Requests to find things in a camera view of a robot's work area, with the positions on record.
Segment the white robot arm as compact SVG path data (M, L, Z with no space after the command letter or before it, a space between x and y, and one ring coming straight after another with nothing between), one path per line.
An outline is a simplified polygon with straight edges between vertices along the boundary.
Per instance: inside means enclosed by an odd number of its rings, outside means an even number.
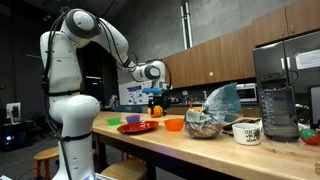
M134 63L128 57L128 41L106 20L78 8L61 14L40 37L48 114L62 125L59 169L53 180L96 180L92 133L100 105L95 97L80 92L82 76L77 58L77 50L91 42L100 44L134 80L151 80L155 88L167 88L163 61Z

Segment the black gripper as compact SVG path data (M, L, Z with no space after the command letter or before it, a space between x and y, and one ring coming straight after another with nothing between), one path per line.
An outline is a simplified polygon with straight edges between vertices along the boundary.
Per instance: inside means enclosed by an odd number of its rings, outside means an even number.
M167 108L169 107L168 101L165 99L164 97L164 90L161 88L157 88L155 90L155 92L153 93L153 104L154 105L159 105L162 107L163 109L163 113L166 114L167 113ZM155 106L150 106L150 113L151 115L154 114L154 107Z

